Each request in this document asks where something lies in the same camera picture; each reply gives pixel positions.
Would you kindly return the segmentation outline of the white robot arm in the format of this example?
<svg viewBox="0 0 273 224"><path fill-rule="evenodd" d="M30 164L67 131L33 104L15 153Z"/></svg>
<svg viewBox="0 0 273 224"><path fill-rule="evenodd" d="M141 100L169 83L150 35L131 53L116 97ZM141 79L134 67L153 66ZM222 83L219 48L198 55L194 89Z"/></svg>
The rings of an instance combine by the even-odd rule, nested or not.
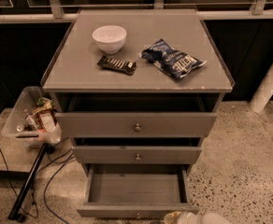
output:
<svg viewBox="0 0 273 224"><path fill-rule="evenodd" d="M226 218L215 214L206 213L203 216L191 212L176 211L165 215L165 224L233 224Z"/></svg>

